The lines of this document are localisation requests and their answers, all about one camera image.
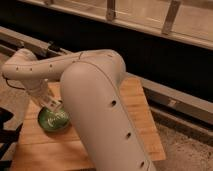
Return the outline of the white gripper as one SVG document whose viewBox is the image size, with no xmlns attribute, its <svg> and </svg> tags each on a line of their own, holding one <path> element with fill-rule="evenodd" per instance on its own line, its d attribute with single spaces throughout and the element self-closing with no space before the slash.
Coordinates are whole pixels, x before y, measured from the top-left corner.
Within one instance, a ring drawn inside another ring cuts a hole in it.
<svg viewBox="0 0 213 171">
<path fill-rule="evenodd" d="M 51 114 L 54 114 L 56 110 L 63 107 L 63 101 L 54 98 L 47 84 L 41 84 L 39 87 L 33 89 L 30 95 Z"/>
</svg>

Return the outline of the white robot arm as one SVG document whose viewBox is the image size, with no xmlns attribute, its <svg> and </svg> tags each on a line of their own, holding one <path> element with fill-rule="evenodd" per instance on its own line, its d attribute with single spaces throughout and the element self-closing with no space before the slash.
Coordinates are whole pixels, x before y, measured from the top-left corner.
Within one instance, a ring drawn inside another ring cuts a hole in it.
<svg viewBox="0 0 213 171">
<path fill-rule="evenodd" d="M 121 99 L 125 62 L 114 50 L 89 50 L 39 60 L 20 49 L 2 66 L 5 78 L 52 111 L 70 115 L 97 171 L 157 171 Z"/>
</svg>

